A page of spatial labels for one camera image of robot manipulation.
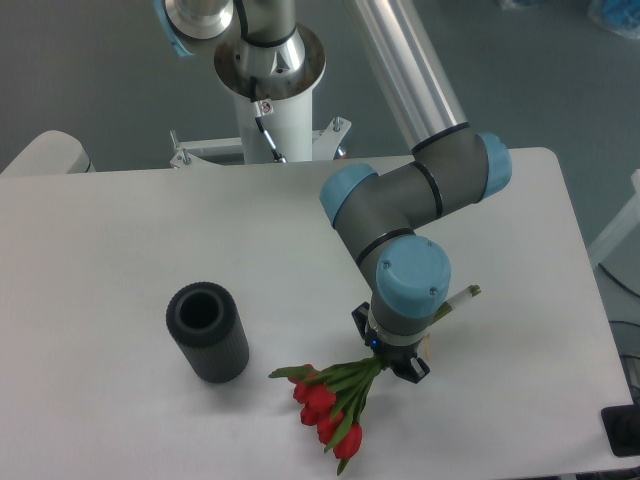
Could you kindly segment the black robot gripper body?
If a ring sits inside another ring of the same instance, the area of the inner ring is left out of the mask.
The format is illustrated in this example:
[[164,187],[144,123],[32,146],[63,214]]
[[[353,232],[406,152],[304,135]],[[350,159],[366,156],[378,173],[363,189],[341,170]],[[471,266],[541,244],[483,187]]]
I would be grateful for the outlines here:
[[365,303],[365,311],[365,345],[383,358],[393,371],[414,371],[412,360],[417,358],[419,340],[395,338],[379,325],[369,303]]

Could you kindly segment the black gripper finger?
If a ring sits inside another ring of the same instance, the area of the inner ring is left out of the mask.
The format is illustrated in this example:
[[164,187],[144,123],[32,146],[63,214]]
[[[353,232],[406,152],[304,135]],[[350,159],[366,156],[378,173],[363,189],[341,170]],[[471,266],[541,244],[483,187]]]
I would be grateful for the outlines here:
[[366,341],[369,308],[370,304],[363,302],[351,312],[356,329],[363,341]]
[[406,357],[394,362],[391,369],[398,378],[410,383],[419,383],[430,373],[429,366],[420,357]]

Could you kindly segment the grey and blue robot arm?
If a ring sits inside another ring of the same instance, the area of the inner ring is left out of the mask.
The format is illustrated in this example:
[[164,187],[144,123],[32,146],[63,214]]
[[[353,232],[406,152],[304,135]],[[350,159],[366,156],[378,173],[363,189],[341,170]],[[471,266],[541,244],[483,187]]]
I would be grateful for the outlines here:
[[[214,67],[235,102],[237,146],[248,164],[330,160],[347,123],[312,127],[312,93],[326,67],[319,38],[292,1],[158,1],[174,52],[215,44]],[[379,174],[366,164],[332,174],[320,201],[369,285],[353,314],[365,344],[400,378],[428,373],[417,348],[451,279],[441,247],[418,228],[501,191],[512,162],[498,137],[471,129],[414,5],[349,1],[346,11],[412,161]]]

